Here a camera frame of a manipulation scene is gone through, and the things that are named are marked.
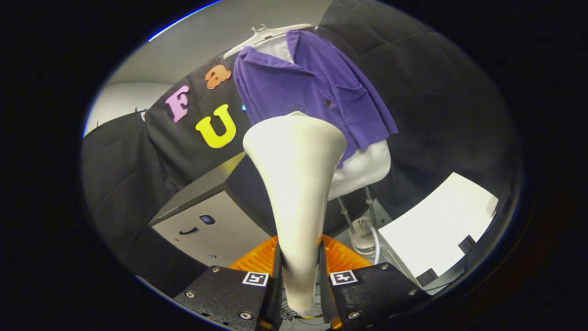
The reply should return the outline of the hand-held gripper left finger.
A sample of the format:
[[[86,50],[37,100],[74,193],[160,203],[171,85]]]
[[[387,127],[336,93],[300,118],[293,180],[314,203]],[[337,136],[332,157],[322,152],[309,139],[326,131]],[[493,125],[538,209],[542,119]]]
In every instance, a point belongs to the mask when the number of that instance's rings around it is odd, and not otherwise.
[[[275,235],[228,268],[210,266],[175,301],[237,331],[277,331],[282,325],[282,252]]]

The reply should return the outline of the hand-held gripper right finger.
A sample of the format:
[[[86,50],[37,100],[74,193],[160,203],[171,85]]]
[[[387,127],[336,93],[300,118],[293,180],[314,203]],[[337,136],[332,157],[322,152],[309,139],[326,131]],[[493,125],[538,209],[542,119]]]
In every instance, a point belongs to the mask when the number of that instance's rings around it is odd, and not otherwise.
[[[430,302],[393,264],[370,264],[327,235],[319,247],[318,276],[322,318],[336,331],[376,328]]]

